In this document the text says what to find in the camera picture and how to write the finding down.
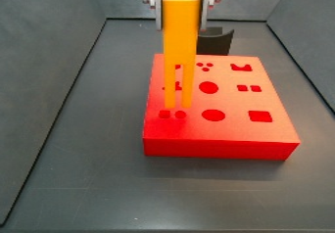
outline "red shape sorter board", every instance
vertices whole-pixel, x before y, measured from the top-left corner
hole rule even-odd
[[[153,60],[144,119],[146,156],[285,160],[300,143],[256,57],[196,56],[192,107],[164,107],[164,55]]]

